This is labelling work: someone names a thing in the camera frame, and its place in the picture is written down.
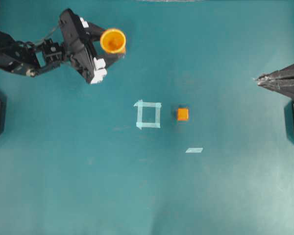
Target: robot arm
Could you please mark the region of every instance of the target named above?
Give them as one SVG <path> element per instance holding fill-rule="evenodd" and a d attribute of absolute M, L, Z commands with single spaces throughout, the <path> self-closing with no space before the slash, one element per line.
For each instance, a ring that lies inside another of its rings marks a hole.
<path fill-rule="evenodd" d="M 84 21 L 71 9 L 61 13 L 59 27 L 64 39 L 61 44 L 52 39 L 44 39 L 39 44 L 24 43 L 0 32 L 0 69 L 35 77 L 59 67 L 63 62 L 70 62 L 86 82 L 92 84 L 102 81 L 105 69 L 123 56 L 122 53 L 98 56 L 93 42 L 100 40 L 105 29 Z M 36 56 L 38 52 L 42 52 L 46 62 L 42 67 Z"/>

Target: orange cup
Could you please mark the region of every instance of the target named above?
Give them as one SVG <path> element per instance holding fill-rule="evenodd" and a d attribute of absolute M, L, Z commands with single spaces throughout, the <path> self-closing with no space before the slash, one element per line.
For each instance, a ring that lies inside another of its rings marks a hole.
<path fill-rule="evenodd" d="M 111 54 L 126 52 L 126 37 L 124 33 L 116 28 L 110 28 L 104 31 L 100 37 L 100 45 L 102 49 Z"/>

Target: cable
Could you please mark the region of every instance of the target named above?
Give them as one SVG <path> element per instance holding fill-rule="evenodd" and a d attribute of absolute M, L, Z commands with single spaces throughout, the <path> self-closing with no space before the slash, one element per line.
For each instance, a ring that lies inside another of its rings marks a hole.
<path fill-rule="evenodd" d="M 39 41 L 37 41 L 35 43 L 31 43 L 31 44 L 34 44 L 35 46 L 39 46 L 40 44 L 42 44 L 44 42 L 45 39 L 50 37 L 59 27 L 60 27 L 60 25 L 57 24 L 57 26 L 54 27 L 45 37 L 43 37 L 41 40 L 39 40 Z"/>
<path fill-rule="evenodd" d="M 39 45 L 41 45 L 42 43 L 44 43 L 45 39 L 47 39 L 48 37 L 50 37 L 58 28 L 60 25 L 57 25 L 56 27 L 54 27 L 45 37 L 43 37 L 41 40 L 32 43 L 32 42 L 22 42 L 22 41 L 15 41 L 14 43 L 12 43 L 9 46 L 6 47 L 0 47 L 0 50 L 7 50 L 10 49 L 13 46 L 19 46 L 19 45 L 23 45 L 24 47 L 26 46 L 31 46 L 31 47 L 37 47 Z"/>

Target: teal surface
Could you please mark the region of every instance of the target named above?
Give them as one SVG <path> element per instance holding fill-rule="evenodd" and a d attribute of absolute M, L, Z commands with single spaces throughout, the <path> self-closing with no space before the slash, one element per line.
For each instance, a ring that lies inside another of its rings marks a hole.
<path fill-rule="evenodd" d="M 294 0 L 2 0 L 0 30 L 37 41 L 67 7 L 127 55 L 92 86 L 0 71 L 0 235 L 294 235 L 290 100 L 253 80 L 294 63 Z"/>

